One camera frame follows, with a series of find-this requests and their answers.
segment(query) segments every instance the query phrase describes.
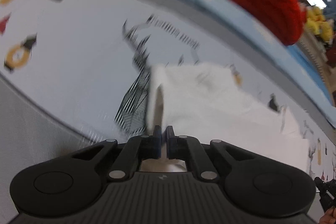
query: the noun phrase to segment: blue fabric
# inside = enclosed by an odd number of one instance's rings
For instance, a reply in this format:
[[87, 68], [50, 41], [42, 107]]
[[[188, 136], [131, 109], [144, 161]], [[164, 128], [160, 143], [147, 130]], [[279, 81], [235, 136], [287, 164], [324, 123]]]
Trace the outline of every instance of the blue fabric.
[[310, 75], [310, 77], [314, 80], [317, 86], [323, 91], [324, 95], [329, 99], [330, 103], [332, 103], [329, 91], [323, 83], [319, 72], [308, 60], [305, 54], [299, 49], [299, 47], [297, 45], [291, 45], [287, 47], [287, 51], [290, 53], [291, 56], [293, 56], [293, 58], [295, 58], [295, 60], [302, 66], [302, 68], [304, 68], [304, 70]]
[[336, 108], [307, 71], [286, 47], [251, 14], [230, 0], [186, 0], [215, 15], [224, 26], [236, 32], [256, 51], [262, 52], [287, 74], [336, 127]]

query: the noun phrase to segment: folded white cloth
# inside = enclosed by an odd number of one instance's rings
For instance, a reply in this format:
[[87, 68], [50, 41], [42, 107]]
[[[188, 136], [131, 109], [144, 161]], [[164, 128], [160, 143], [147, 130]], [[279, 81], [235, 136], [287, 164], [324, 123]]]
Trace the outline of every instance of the folded white cloth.
[[220, 139], [306, 172], [309, 141], [301, 138], [290, 110], [277, 113], [243, 92], [229, 68], [207, 63], [152, 67], [149, 133], [155, 125], [163, 130], [171, 125], [177, 136], [201, 143]]

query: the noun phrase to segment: gray fabric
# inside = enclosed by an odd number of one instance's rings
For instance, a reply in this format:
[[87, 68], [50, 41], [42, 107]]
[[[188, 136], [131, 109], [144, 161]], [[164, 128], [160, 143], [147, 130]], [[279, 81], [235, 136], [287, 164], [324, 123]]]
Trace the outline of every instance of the gray fabric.
[[12, 178], [22, 169], [91, 144], [59, 124], [15, 92], [0, 77], [0, 223], [16, 214], [9, 195]]

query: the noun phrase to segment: silver screw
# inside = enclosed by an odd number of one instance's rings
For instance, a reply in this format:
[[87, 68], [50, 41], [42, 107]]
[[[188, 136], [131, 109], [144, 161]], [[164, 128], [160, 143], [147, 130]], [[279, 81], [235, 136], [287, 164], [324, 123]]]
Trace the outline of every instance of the silver screw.
[[212, 179], [217, 178], [217, 174], [212, 171], [204, 171], [201, 173], [201, 177], [206, 180], [212, 180]]
[[121, 170], [114, 170], [109, 172], [109, 176], [113, 179], [122, 179], [125, 175], [125, 172]]

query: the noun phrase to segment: white towel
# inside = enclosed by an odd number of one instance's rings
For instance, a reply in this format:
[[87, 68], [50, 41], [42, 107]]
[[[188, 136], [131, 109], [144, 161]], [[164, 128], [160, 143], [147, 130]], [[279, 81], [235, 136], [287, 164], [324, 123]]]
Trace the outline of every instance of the white towel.
[[220, 139], [306, 172], [309, 141], [301, 138], [290, 110], [277, 113], [243, 92], [229, 68], [207, 63], [152, 67], [148, 131], [155, 125], [163, 130], [171, 125], [177, 136], [205, 144]]

